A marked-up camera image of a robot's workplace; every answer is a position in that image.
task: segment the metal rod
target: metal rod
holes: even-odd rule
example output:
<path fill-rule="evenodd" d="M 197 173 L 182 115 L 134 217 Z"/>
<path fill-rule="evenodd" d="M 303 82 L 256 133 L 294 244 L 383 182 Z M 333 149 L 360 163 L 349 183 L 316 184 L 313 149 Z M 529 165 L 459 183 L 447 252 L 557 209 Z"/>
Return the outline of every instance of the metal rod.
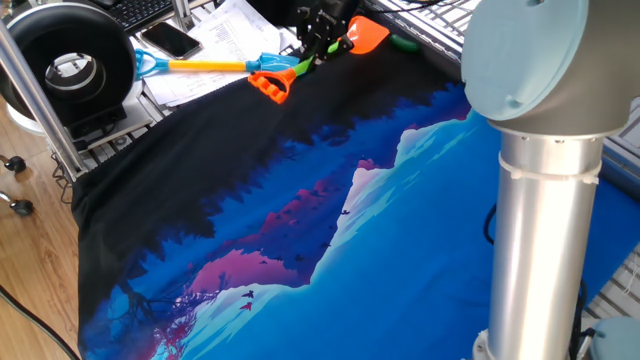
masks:
<path fill-rule="evenodd" d="M 4 191 L 0 191 L 0 200 L 4 200 L 9 204 L 13 203 L 13 199 L 11 199 L 11 197 L 7 195 L 7 193 L 5 193 Z"/>
<path fill-rule="evenodd" d="M 4 24 L 0 24 L 0 63 L 31 114 L 42 126 L 53 151 L 60 156 L 71 178 L 76 180 L 87 172 L 87 168 Z"/>
<path fill-rule="evenodd" d="M 191 8 L 188 0 L 171 0 L 175 16 L 173 21 L 180 27 L 183 32 L 188 32 L 195 26 L 191 17 Z"/>
<path fill-rule="evenodd" d="M 503 132 L 488 351 L 564 360 L 603 138 Z"/>

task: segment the stack of papers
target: stack of papers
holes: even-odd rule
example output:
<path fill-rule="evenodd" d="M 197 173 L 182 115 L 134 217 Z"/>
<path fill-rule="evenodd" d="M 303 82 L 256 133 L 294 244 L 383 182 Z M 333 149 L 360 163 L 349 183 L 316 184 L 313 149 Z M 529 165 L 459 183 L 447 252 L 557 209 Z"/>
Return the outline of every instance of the stack of papers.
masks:
<path fill-rule="evenodd" d="M 282 46 L 281 32 L 245 0 L 227 0 L 212 13 L 203 9 L 195 9 L 193 13 L 200 22 L 189 31 L 189 36 L 200 41 L 203 50 L 189 60 L 257 60 L 263 52 L 277 54 L 291 45 L 289 41 Z M 134 42 L 134 46 L 167 58 L 149 45 Z M 175 72 L 150 74 L 144 81 L 158 104 L 177 106 L 247 76 L 233 72 Z"/>

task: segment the yellow handle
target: yellow handle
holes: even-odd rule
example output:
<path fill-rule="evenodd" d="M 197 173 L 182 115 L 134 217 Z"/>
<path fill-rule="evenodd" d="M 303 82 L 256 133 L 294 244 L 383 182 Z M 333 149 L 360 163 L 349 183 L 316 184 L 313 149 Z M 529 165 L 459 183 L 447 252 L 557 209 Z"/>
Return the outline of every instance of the yellow handle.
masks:
<path fill-rule="evenodd" d="M 246 65 L 238 61 L 171 60 L 170 69 L 199 71 L 246 71 Z"/>

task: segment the black smartphone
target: black smartphone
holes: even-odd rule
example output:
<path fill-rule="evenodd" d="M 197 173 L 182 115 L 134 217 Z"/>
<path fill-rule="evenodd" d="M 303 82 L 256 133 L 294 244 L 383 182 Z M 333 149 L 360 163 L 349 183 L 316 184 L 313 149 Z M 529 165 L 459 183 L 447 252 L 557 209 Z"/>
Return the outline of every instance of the black smartphone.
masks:
<path fill-rule="evenodd" d="M 165 22 L 152 26 L 140 36 L 142 40 L 174 59 L 186 59 L 202 50 L 198 40 Z"/>

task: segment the keyboard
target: keyboard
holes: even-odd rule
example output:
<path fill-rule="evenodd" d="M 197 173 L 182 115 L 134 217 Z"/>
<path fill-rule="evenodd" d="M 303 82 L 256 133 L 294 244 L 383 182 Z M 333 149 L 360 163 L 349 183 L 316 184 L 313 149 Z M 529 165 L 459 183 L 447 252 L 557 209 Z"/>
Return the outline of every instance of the keyboard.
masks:
<path fill-rule="evenodd" d="M 133 34 L 173 11 L 171 0 L 121 0 L 107 9 L 127 34 Z"/>

